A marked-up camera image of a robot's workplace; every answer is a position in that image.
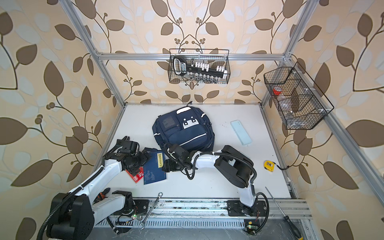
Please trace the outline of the dark blue book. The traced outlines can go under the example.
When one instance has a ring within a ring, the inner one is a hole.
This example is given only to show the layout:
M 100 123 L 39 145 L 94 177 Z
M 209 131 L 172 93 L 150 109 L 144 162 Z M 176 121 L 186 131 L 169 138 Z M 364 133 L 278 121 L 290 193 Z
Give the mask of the dark blue book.
M 167 179 L 166 172 L 163 171 L 165 155 L 157 149 L 145 148 L 149 153 L 150 159 L 144 165 L 144 185 L 149 185 Z

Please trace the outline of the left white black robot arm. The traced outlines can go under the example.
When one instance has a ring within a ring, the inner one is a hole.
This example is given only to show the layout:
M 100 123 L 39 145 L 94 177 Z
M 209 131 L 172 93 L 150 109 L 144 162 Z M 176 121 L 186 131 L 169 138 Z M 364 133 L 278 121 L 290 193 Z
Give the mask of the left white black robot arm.
M 59 193 L 53 198 L 50 214 L 39 229 L 37 239 L 85 240 L 95 225 L 110 221 L 110 215 L 115 212 L 134 220 L 140 208 L 131 192 L 114 191 L 105 197 L 103 191 L 121 172 L 138 174 L 150 159 L 148 149 L 140 150 L 139 143 L 130 141 L 129 137 L 117 140 L 103 156 L 103 165 L 90 177 L 68 193 Z

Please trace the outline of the navy blue student backpack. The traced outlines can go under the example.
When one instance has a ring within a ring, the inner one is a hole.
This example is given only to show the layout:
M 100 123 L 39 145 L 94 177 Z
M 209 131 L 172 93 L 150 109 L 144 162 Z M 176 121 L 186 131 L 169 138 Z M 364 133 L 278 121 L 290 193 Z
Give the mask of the navy blue student backpack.
M 196 107 L 187 105 L 158 116 L 152 130 L 163 151 L 173 145 L 187 151 L 210 152 L 214 148 L 212 123 L 206 113 Z

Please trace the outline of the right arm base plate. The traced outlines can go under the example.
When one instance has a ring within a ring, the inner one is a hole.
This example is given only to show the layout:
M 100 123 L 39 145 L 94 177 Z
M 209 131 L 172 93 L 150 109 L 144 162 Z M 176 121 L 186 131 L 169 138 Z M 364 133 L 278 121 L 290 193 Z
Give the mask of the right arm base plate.
M 228 200 L 227 211 L 230 217 L 265 217 L 267 206 L 264 201 L 256 201 L 252 207 L 243 205 L 240 201 Z

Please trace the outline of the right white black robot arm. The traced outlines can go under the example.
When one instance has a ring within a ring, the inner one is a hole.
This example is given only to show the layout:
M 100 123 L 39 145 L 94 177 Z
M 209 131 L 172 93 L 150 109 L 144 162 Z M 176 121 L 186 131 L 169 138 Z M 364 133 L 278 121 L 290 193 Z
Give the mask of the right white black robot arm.
M 189 180 L 193 180 L 198 169 L 216 169 L 232 185 L 238 188 L 241 213 L 249 217 L 257 217 L 260 208 L 266 211 L 262 223 L 248 224 L 245 232 L 248 235 L 257 235 L 266 225 L 270 213 L 270 204 L 267 196 L 262 192 L 255 192 L 254 181 L 257 171 L 251 160 L 229 145 L 225 145 L 219 152 L 187 151 L 180 145 L 165 145 L 163 171 L 181 172 Z

